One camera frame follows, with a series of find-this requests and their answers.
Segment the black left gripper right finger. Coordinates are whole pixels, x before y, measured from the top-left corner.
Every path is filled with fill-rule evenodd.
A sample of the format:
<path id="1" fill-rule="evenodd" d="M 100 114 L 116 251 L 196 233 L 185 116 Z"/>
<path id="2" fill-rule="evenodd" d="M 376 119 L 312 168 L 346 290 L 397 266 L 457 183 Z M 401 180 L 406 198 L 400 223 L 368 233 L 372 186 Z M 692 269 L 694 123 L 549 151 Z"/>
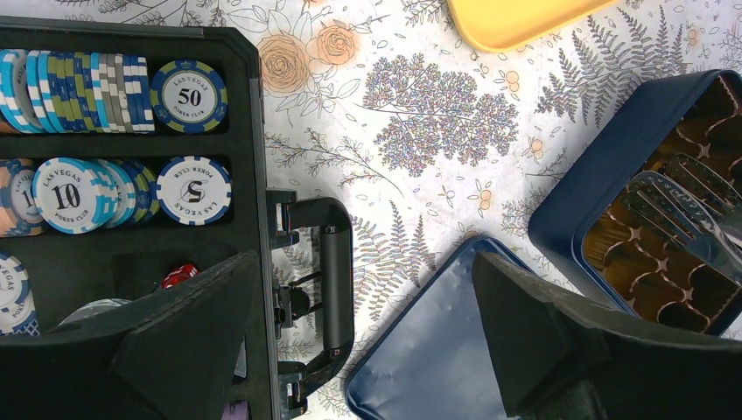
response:
<path id="1" fill-rule="evenodd" d="M 524 419 L 738 419 L 741 345 L 609 309 L 480 252 L 472 281 L 504 409 Z"/>

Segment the finger of the clear right gripper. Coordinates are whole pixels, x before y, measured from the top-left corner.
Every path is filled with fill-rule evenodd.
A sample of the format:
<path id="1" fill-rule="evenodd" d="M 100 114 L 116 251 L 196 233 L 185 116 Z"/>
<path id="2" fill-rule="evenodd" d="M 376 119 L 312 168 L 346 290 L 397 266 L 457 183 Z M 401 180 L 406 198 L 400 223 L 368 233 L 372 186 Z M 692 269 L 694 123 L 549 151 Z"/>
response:
<path id="1" fill-rule="evenodd" d="M 741 243 L 741 194 L 730 182 L 684 153 L 668 161 L 664 174 L 699 200 L 733 243 Z"/>
<path id="2" fill-rule="evenodd" d="M 626 185 L 622 201 L 640 224 L 741 283 L 741 251 L 701 202 L 673 179 L 641 171 Z"/>

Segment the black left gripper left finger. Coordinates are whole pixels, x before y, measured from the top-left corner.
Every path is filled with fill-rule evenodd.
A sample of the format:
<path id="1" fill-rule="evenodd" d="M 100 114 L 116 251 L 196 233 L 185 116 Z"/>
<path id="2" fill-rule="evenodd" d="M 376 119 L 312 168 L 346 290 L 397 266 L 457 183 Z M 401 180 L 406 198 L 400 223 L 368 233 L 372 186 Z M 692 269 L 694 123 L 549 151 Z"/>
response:
<path id="1" fill-rule="evenodd" d="M 253 253 L 39 336 L 1 340 L 4 419 L 255 419 L 234 376 Z"/>

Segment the blue tin with brown insert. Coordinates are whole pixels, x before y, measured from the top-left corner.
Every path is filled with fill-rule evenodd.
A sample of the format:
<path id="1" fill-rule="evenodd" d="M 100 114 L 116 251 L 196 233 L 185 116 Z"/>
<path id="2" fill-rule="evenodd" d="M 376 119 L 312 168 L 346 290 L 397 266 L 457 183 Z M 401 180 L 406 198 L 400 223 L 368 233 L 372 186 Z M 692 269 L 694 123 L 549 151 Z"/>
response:
<path id="1" fill-rule="evenodd" d="M 741 194 L 738 73 L 712 70 L 641 84 L 535 210 L 528 234 L 587 298 L 666 326 L 739 340 L 741 283 L 640 224 L 622 201 L 632 177 L 665 175 L 678 153 L 706 164 Z"/>

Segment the blue tin lid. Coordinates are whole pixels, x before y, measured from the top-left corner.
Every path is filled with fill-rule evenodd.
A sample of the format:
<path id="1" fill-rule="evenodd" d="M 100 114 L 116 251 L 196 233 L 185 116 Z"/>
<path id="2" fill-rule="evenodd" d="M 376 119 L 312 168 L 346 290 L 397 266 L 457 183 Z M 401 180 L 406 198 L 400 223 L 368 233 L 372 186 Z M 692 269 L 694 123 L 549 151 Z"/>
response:
<path id="1" fill-rule="evenodd" d="M 472 280 L 478 252 L 525 264 L 500 241 L 464 241 L 346 379 L 361 419 L 504 419 Z"/>

